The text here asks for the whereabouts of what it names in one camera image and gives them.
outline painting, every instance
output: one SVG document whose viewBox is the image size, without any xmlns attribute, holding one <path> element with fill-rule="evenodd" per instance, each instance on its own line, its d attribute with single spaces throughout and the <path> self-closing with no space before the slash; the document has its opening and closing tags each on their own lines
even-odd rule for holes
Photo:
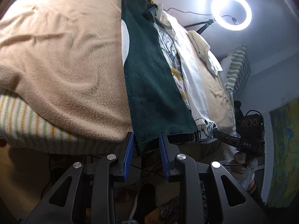
<svg viewBox="0 0 299 224">
<path fill-rule="evenodd" d="M 299 98 L 270 112 L 273 177 L 267 205 L 288 207 L 299 189 Z"/>
</svg>

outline striped pillow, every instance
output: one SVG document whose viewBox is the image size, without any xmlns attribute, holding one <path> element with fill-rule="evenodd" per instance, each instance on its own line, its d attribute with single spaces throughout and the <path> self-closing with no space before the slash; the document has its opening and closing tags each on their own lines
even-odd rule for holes
<svg viewBox="0 0 299 224">
<path fill-rule="evenodd" d="M 221 81 L 228 94 L 239 100 L 250 75 L 247 47 L 243 46 L 220 62 L 223 71 L 219 72 Z"/>
</svg>

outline silver screw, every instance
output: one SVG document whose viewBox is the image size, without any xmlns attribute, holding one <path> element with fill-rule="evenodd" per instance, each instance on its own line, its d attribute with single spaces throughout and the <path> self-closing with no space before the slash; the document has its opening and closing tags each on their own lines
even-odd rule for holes
<svg viewBox="0 0 299 224">
<path fill-rule="evenodd" d="M 114 159 L 116 158 L 116 155 L 114 155 L 114 154 L 109 154 L 109 155 L 107 156 L 107 158 L 108 158 L 109 160 L 114 160 Z"/>
<path fill-rule="evenodd" d="M 212 162 L 212 167 L 214 168 L 219 168 L 221 166 L 221 164 L 217 161 Z"/>
<path fill-rule="evenodd" d="M 74 167 L 74 168 L 80 168 L 81 166 L 82 166 L 82 163 L 79 162 L 79 161 L 77 161 L 77 162 L 75 162 L 75 163 L 73 164 L 73 167 Z"/>
<path fill-rule="evenodd" d="M 186 155 L 181 153 L 181 154 L 177 155 L 177 158 L 180 160 L 184 160 L 184 159 L 186 159 Z"/>
</svg>

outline striped mattress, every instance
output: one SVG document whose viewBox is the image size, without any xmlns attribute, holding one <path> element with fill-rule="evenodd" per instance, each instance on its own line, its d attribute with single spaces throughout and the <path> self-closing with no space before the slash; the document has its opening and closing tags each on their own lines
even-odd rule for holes
<svg viewBox="0 0 299 224">
<path fill-rule="evenodd" d="M 16 147 L 55 154 L 110 154 L 117 143 L 86 138 L 38 115 L 19 95 L 0 89 L 0 138 Z"/>
</svg>

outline blue gripper pad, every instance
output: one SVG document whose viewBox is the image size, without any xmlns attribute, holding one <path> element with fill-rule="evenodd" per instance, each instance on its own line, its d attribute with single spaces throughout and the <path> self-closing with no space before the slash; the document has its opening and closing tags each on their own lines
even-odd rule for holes
<svg viewBox="0 0 299 224">
<path fill-rule="evenodd" d="M 162 133 L 159 134 L 159 148 L 160 148 L 164 176 L 165 176 L 166 180 L 169 180 L 169 177 L 170 177 L 169 159 L 168 159 L 165 142 L 164 142 L 164 137 L 163 137 Z"/>
<path fill-rule="evenodd" d="M 125 181 L 127 180 L 127 177 L 130 173 L 130 168 L 131 168 L 131 162 L 132 162 L 132 157 L 133 157 L 133 151 L 134 151 L 134 133 L 132 132 L 129 138 L 129 143 L 128 147 L 126 150 L 126 155 L 124 159 L 124 169 L 123 169 L 123 178 Z"/>
</svg>

